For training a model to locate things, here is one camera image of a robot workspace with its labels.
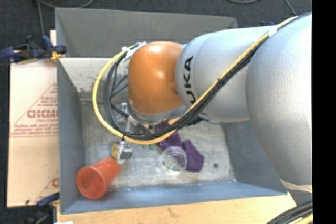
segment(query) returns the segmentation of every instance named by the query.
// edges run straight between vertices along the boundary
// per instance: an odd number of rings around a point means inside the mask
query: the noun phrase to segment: clamp
[[[24,42],[16,47],[8,47],[0,51],[0,59],[10,63],[27,63],[39,59],[56,60],[67,52],[65,45],[53,45],[48,36],[42,36],[42,46],[36,45],[31,36],[27,36]]]

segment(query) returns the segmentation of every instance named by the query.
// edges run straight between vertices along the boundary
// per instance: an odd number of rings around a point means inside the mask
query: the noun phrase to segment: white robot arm
[[[101,121],[131,142],[152,144],[195,117],[223,124],[250,120],[279,177],[312,185],[311,31],[309,13],[277,26],[205,34],[186,45],[156,41],[130,48],[102,71],[111,67],[111,75],[129,59],[126,116],[144,131],[132,135],[113,115],[112,126]],[[107,82],[106,89],[115,84]],[[154,134],[142,124],[162,121],[171,127]]]

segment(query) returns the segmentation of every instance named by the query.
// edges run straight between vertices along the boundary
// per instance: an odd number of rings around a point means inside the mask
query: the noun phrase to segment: purple cloth
[[[167,123],[161,123],[158,126],[155,127],[155,131],[158,132],[164,128],[166,128],[167,126],[169,126],[169,124]],[[170,135],[168,138],[166,138],[165,140],[158,142],[157,145],[160,147],[160,149],[165,150],[166,148],[170,147],[170,146],[178,146],[178,147],[182,147],[182,143],[181,143],[181,138],[178,132],[173,133],[172,135]]]
[[[186,140],[182,143],[182,149],[187,154],[187,171],[199,172],[202,170],[204,164],[204,156],[195,148],[190,140]]]
[[[161,123],[155,127],[155,131],[158,132],[169,126],[167,123]],[[160,149],[165,150],[170,146],[178,146],[182,148],[187,154],[187,171],[199,172],[202,170],[204,164],[204,156],[195,148],[190,140],[186,140],[181,143],[181,138],[178,132],[173,133],[165,140],[158,142],[157,145]]]

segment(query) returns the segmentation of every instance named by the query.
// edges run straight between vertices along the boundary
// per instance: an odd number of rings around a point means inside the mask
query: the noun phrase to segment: gray bin
[[[132,144],[132,158],[101,199],[85,198],[76,186],[77,171],[110,156],[119,139],[92,109],[93,83],[109,57],[138,41],[184,44],[236,26],[227,17],[56,9],[57,42],[69,48],[57,67],[62,214],[287,194],[248,121],[180,130],[182,140],[190,139],[205,156],[200,173],[158,174],[160,150]]]

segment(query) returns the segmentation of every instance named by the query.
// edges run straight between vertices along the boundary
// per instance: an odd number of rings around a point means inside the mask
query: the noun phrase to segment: clear plastic cup
[[[187,154],[178,146],[170,146],[160,154],[157,165],[167,174],[178,175],[187,166]]]

